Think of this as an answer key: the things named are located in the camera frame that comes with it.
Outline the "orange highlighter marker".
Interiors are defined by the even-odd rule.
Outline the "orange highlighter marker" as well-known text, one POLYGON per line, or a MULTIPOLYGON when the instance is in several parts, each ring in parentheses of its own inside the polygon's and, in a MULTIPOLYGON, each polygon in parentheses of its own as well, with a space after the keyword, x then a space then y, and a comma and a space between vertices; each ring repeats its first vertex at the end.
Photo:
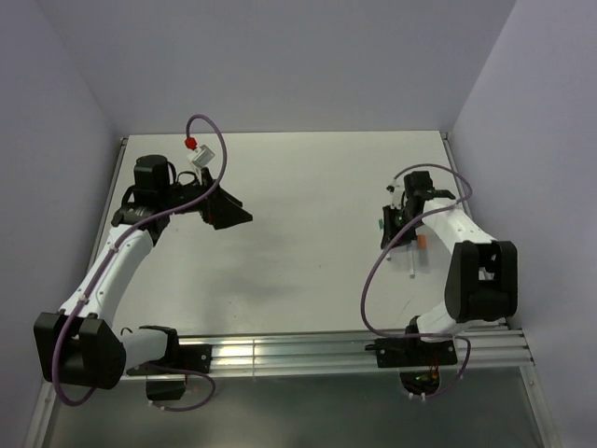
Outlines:
POLYGON ((427 240, 426 240, 426 248, 421 249, 418 246, 418 237, 417 237, 417 253, 418 253, 418 259, 419 259, 419 264, 420 264, 421 268, 427 269, 429 267, 429 253, 428 253, 427 240))

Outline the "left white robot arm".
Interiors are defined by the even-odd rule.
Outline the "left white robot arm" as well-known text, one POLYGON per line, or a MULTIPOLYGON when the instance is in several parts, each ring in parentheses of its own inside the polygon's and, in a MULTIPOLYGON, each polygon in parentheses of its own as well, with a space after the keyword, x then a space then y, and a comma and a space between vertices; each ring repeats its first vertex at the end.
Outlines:
POLYGON ((243 203, 227 193, 203 167, 183 184, 162 155, 139 158, 134 182, 113 215, 98 259, 73 295, 55 313, 42 313, 34 336, 43 376, 60 385, 111 389, 126 371, 150 363, 171 372, 182 360, 175 329, 149 325, 118 336, 112 325, 135 272, 173 215, 197 213, 215 230, 252 221, 243 203))

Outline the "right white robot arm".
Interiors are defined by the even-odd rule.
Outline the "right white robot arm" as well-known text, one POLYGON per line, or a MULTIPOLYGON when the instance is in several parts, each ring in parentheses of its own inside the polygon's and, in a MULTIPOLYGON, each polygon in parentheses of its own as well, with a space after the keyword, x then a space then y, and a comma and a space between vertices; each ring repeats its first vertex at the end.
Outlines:
POLYGON ((393 199, 382 208, 383 253, 416 242, 417 229, 425 226, 451 255, 443 301, 414 318, 414 334, 403 343, 406 358, 416 364, 434 355, 444 337, 512 317, 518 309, 517 247, 491 236, 460 207, 472 188, 462 198, 437 189, 428 167, 418 164, 401 171, 401 192, 392 183, 388 190, 393 199))

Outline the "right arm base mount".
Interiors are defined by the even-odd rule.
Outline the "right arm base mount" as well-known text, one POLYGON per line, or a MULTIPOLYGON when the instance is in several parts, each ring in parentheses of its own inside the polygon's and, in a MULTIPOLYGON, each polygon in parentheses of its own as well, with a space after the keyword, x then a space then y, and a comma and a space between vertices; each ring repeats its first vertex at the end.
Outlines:
POLYGON ((365 346, 375 355, 380 369, 400 369, 403 388, 413 396, 430 396, 441 384, 439 368, 457 364, 450 341, 427 343, 421 339, 380 338, 365 346))

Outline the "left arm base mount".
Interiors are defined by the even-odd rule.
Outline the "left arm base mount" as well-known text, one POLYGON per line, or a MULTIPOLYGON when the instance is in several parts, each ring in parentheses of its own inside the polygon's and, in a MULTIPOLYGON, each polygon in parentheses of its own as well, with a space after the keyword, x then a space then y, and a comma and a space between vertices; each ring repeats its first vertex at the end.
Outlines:
POLYGON ((215 394, 215 382, 209 376, 212 361, 210 344, 181 345, 170 361, 149 361, 126 371, 129 377, 146 377, 146 397, 159 404, 180 402, 190 392, 190 378, 199 377, 209 384, 207 395, 200 401, 206 404, 215 394))

